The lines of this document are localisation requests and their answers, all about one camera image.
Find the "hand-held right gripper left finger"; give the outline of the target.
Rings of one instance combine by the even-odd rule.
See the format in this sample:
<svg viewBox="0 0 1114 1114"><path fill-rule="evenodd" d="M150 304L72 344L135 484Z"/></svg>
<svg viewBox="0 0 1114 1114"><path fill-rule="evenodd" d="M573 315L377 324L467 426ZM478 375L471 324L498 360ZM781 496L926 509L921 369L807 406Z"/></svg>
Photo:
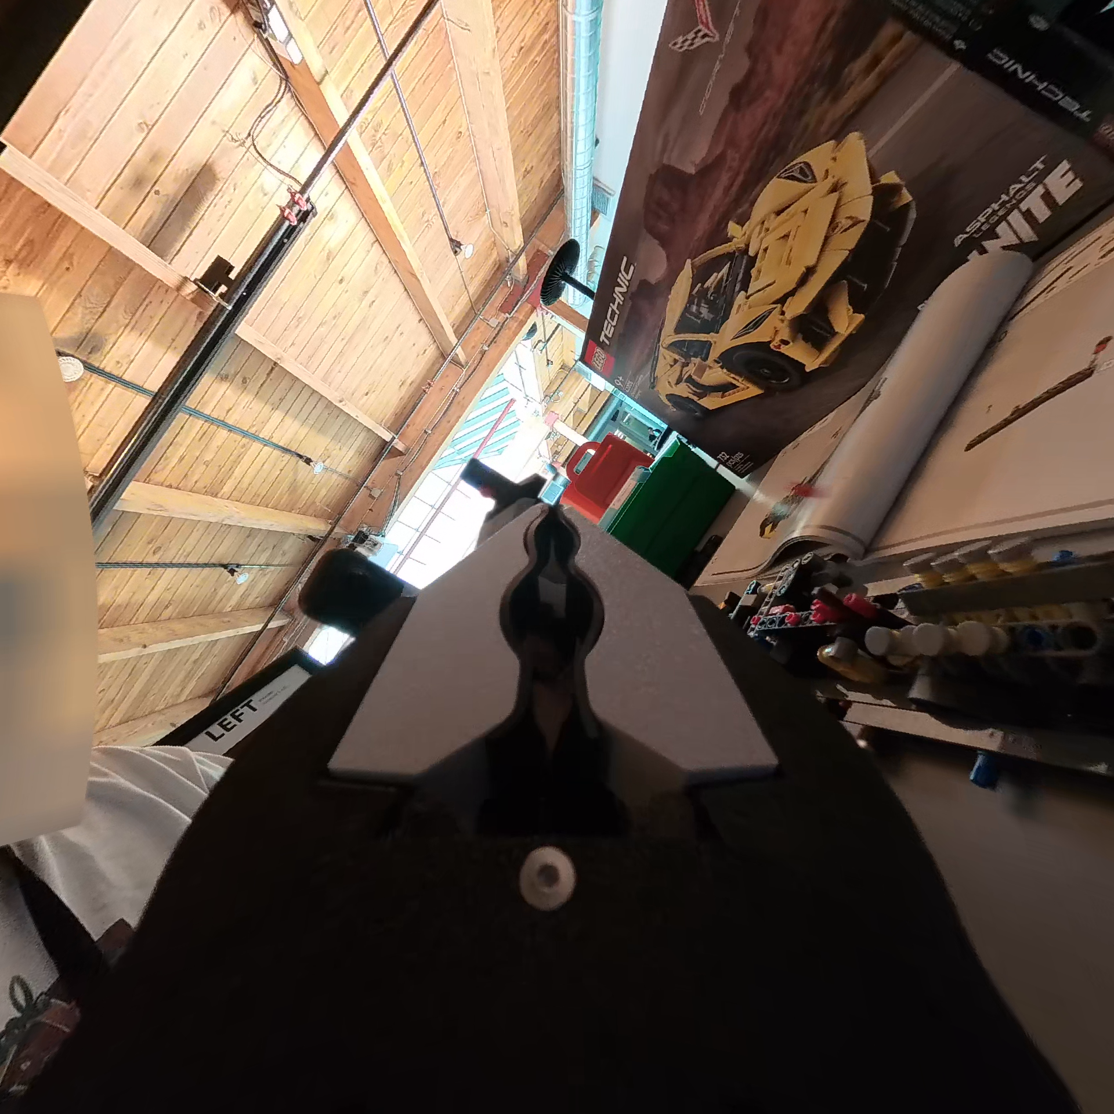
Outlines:
<svg viewBox="0 0 1114 1114"><path fill-rule="evenodd" d="M476 823L491 792L484 738L520 711L502 611L551 511L531 506L416 593L328 761L333 778L418 790Z"/></svg>

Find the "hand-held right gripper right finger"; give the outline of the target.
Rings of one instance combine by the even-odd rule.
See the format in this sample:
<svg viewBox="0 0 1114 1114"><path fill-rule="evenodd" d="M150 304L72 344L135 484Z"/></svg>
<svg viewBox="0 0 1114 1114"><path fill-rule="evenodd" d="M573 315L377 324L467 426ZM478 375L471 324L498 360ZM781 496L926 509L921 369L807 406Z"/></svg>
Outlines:
<svg viewBox="0 0 1114 1114"><path fill-rule="evenodd" d="M592 603L582 674L614 796L647 814L692 789L776 772L689 593L576 511L554 507L553 518L571 536L569 576Z"/></svg>

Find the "black lego beam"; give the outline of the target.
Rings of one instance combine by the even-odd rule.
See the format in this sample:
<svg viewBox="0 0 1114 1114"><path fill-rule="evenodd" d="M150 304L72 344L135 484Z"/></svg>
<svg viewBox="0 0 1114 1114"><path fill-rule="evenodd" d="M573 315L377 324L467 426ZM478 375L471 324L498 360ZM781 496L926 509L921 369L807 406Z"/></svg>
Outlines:
<svg viewBox="0 0 1114 1114"><path fill-rule="evenodd" d="M522 496L529 496L527 493L522 493L518 482L509 480L476 457L467 458L458 478L462 484L491 502L489 515L509 507Z"/></svg>

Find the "partly built lego chassis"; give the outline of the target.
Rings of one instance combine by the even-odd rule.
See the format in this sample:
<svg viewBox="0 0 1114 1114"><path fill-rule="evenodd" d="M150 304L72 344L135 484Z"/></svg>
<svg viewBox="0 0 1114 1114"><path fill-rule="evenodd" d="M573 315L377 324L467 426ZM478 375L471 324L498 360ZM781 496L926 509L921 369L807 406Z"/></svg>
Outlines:
<svg viewBox="0 0 1114 1114"><path fill-rule="evenodd" d="M883 730L1111 779L1111 538L923 551L894 578L801 551L718 607L859 740Z"/></svg>

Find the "yellow car set box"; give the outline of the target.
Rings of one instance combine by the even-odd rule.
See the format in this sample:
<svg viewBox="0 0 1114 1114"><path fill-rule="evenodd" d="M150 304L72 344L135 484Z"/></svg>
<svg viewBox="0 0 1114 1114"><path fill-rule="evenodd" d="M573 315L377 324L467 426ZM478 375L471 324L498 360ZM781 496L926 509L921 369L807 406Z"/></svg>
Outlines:
<svg viewBox="0 0 1114 1114"><path fill-rule="evenodd" d="M957 266L1110 201L1111 155L883 1L669 1L580 359L743 476Z"/></svg>

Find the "green plastic bin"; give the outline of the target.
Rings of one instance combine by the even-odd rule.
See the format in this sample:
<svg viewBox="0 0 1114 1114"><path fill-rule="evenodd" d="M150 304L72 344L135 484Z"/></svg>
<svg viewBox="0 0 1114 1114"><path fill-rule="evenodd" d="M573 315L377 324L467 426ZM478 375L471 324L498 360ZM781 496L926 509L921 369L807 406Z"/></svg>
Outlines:
<svg viewBox="0 0 1114 1114"><path fill-rule="evenodd" d="M736 486L683 438L636 467L600 527L667 576L696 551Z"/></svg>

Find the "red plastic bin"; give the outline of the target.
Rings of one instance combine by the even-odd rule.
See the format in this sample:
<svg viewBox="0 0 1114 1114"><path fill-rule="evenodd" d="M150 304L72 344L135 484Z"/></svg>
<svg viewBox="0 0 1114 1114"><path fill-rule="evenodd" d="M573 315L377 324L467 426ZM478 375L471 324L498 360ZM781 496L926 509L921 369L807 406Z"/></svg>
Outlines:
<svg viewBox="0 0 1114 1114"><path fill-rule="evenodd" d="M600 440L585 440L563 462L567 484L560 506L574 507L591 522L598 522L632 471L651 464L651 453L620 435L607 433Z"/></svg>

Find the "person's white printed shirt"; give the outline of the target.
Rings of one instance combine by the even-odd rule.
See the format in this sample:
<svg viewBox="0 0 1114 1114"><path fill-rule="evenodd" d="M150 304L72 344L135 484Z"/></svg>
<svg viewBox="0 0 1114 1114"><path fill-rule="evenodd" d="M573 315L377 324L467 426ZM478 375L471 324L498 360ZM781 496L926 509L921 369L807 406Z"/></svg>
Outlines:
<svg viewBox="0 0 1114 1114"><path fill-rule="evenodd" d="M1 848L1 1111L75 1028L81 992L130 943L159 874L231 763L97 745L81 819Z"/></svg>

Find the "open instruction booklet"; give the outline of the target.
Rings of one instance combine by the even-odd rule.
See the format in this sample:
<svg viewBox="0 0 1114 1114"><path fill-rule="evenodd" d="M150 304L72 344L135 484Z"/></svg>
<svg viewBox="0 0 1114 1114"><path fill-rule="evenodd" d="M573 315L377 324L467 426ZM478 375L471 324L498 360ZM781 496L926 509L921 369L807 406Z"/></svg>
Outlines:
<svg viewBox="0 0 1114 1114"><path fill-rule="evenodd" d="M698 591L808 549L888 560L1111 527L1111 221L1035 266L993 252L763 467Z"/></svg>

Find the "black round ceiling fan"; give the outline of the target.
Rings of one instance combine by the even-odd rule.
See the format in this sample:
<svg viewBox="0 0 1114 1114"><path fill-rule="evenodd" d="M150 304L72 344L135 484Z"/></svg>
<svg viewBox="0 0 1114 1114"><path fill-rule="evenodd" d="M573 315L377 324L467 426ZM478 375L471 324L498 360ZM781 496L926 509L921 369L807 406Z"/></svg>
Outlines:
<svg viewBox="0 0 1114 1114"><path fill-rule="evenodd" d="M578 277L580 242L567 237L549 257L549 264L540 277L538 299L543 308L554 306L567 288L585 297L594 299L594 290Z"/></svg>

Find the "black cardboard box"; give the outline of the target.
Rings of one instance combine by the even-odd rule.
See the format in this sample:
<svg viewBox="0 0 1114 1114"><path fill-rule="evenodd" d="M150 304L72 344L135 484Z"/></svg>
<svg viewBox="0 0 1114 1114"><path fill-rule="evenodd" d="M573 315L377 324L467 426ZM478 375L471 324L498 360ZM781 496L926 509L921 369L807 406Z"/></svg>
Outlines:
<svg viewBox="0 0 1114 1114"><path fill-rule="evenodd" d="M885 1L950 59L1111 155L1111 1Z"/></svg>

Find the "black ceiling rail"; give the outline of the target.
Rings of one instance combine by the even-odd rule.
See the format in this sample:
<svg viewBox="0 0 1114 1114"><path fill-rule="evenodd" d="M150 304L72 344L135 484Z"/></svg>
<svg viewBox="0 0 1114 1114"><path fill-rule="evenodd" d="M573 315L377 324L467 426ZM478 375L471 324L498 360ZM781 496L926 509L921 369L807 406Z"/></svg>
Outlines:
<svg viewBox="0 0 1114 1114"><path fill-rule="evenodd" d="M92 538L106 531L106 520L115 509L139 466L146 462L161 437L201 382L202 373L224 349L244 320L260 290L273 277L289 246L311 221L313 203L299 192L289 192L268 233L257 242L248 261L237 271L230 295L219 302L188 340L166 379L146 400L130 431L117 444L88 495Z"/></svg>

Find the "silver ventilation duct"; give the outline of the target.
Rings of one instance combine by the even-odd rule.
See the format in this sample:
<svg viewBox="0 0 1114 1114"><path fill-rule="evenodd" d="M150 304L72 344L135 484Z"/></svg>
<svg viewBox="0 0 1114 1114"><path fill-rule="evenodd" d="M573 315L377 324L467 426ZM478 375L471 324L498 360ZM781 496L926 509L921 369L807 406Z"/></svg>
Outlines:
<svg viewBox="0 0 1114 1114"><path fill-rule="evenodd" d="M562 190L565 237L587 244L602 1L558 1Z"/></svg>

